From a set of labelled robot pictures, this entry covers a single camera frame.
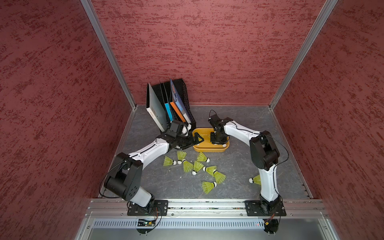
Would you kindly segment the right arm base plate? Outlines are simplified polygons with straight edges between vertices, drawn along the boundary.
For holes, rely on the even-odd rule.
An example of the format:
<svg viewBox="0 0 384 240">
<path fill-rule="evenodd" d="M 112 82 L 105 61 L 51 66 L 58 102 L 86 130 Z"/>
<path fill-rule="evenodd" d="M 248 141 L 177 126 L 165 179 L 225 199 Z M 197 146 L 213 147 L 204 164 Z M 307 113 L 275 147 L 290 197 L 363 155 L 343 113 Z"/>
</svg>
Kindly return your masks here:
<svg viewBox="0 0 384 240">
<path fill-rule="evenodd" d="M 286 217 L 287 213 L 282 202 L 245 201 L 248 217 Z"/>
</svg>

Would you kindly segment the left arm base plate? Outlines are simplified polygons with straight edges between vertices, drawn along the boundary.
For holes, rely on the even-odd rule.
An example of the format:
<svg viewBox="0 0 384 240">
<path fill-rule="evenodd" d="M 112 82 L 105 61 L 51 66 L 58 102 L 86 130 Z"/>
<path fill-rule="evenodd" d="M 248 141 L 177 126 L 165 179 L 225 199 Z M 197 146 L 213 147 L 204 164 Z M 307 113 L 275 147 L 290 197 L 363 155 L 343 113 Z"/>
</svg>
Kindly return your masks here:
<svg viewBox="0 0 384 240">
<path fill-rule="evenodd" d="M 166 216 L 168 212 L 169 201 L 167 200 L 152 200 L 147 207 L 141 207 L 138 204 L 129 202 L 127 204 L 128 216 Z"/>
</svg>

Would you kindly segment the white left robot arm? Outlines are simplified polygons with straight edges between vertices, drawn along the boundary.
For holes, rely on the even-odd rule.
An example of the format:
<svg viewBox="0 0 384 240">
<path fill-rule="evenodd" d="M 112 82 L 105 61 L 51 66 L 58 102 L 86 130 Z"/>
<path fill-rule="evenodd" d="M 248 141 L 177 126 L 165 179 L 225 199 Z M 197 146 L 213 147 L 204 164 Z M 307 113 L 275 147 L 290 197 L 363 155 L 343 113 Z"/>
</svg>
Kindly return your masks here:
<svg viewBox="0 0 384 240">
<path fill-rule="evenodd" d="M 135 204 L 140 211 L 153 213 L 156 210 L 155 197 L 141 187 L 142 172 L 155 159 L 172 149 L 185 150 L 202 143 L 204 138 L 198 133 L 191 133 L 191 129 L 189 124 L 173 121 L 170 128 L 149 145 L 130 154 L 119 153 L 103 180 L 104 188 Z"/>
</svg>

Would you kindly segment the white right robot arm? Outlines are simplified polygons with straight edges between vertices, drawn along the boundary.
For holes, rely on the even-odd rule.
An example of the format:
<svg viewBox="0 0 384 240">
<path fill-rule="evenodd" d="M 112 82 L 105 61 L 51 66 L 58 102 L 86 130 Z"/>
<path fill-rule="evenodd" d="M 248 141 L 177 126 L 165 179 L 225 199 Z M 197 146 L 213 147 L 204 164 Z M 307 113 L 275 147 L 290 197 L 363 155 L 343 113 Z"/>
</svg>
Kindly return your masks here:
<svg viewBox="0 0 384 240">
<path fill-rule="evenodd" d="M 228 137 L 234 137 L 250 147 L 251 160 L 261 178 L 260 208 L 264 215 L 274 213 L 282 200 L 276 174 L 280 152 L 271 133 L 251 130 L 231 118 L 221 119 L 217 114 L 209 117 L 209 123 L 214 129 L 211 134 L 213 144 L 223 144 Z"/>
</svg>

